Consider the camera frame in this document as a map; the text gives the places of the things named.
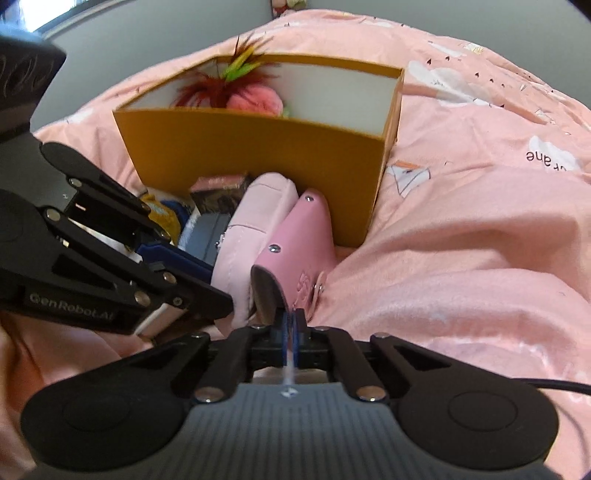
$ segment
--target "cardboard box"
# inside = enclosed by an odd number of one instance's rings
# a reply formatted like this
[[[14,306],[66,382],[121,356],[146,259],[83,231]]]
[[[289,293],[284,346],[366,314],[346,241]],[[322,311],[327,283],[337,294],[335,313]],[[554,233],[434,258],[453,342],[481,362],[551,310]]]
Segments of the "cardboard box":
[[[194,66],[221,72],[230,57]],[[403,69],[332,57],[266,54],[289,118],[171,105],[185,70],[114,112],[146,186],[186,196],[199,177],[276,171],[326,197],[335,243],[367,234],[400,120]],[[302,241],[306,233],[302,232]]]

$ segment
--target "pink plush toy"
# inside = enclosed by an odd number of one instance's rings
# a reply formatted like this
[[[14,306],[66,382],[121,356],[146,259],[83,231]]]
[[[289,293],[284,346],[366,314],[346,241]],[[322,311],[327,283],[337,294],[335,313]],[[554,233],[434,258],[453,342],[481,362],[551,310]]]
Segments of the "pink plush toy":
[[[271,87],[261,83],[247,85],[228,100],[226,108],[270,116],[283,114],[283,102]]]

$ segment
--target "cloud print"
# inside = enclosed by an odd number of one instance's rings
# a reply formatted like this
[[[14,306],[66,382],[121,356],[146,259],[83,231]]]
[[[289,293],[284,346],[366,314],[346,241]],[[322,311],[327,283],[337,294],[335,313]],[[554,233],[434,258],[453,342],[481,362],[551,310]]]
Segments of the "cloud print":
[[[413,60],[408,63],[407,73],[422,84],[434,88],[437,91],[436,98],[442,105],[490,105],[486,90],[479,85],[468,83],[457,70],[448,68],[429,70],[420,61]]]

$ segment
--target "black cable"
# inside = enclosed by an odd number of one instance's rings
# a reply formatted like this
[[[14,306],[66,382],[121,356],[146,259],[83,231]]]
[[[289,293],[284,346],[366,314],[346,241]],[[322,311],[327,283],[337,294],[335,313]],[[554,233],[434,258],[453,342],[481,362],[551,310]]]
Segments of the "black cable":
[[[535,388],[563,390],[591,396],[591,385],[584,383],[569,382],[568,380],[549,380],[547,378],[516,378],[515,380],[522,381]],[[581,480],[591,480],[591,470]]]

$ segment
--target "pink pouch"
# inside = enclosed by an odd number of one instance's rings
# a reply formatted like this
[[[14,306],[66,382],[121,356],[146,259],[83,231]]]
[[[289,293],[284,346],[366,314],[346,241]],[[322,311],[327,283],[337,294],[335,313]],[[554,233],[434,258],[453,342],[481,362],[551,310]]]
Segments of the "pink pouch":
[[[310,321],[336,263],[328,204],[320,192],[307,190],[252,266],[259,321],[271,324],[277,308],[304,309]]]
[[[294,183],[278,173],[261,175],[246,190],[213,267],[212,286],[229,293],[234,302],[234,313],[215,322],[223,335],[248,323],[254,306],[252,265],[297,199]]]

